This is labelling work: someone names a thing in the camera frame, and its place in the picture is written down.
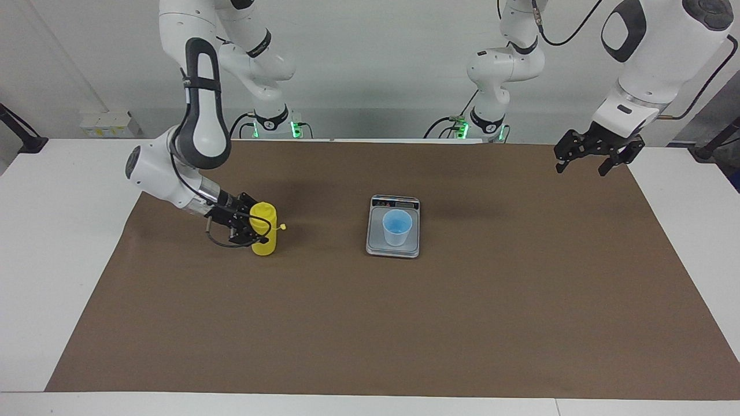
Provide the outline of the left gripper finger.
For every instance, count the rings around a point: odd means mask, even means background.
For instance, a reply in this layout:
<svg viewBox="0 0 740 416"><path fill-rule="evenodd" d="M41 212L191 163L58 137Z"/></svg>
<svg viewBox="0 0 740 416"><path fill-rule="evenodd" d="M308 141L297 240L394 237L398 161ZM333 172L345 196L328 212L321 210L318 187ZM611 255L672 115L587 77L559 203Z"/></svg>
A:
<svg viewBox="0 0 740 416"><path fill-rule="evenodd" d="M557 158L556 171L558 174L562 174L571 161L590 155L585 146L586 139L587 135L574 129L570 129L563 134L553 148L553 153Z"/></svg>
<svg viewBox="0 0 740 416"><path fill-rule="evenodd" d="M622 140L618 144L607 144L605 147L608 151L608 157L601 163L598 169L602 177L607 176L612 168L620 164L630 164L645 147L645 142L642 139L642 135L636 135L626 142Z"/></svg>

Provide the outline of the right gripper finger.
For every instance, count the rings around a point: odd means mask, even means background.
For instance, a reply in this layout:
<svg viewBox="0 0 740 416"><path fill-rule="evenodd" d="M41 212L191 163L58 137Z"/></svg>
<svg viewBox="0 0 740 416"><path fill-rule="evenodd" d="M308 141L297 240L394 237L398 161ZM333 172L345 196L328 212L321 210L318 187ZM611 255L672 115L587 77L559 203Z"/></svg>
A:
<svg viewBox="0 0 740 416"><path fill-rule="evenodd" d="M247 215L251 225L274 224L274 206L266 201L257 201L246 193L235 198L235 208Z"/></svg>
<svg viewBox="0 0 740 416"><path fill-rule="evenodd" d="M256 243L267 243L270 238L270 225L251 225L250 222L229 223L228 247L251 247Z"/></svg>

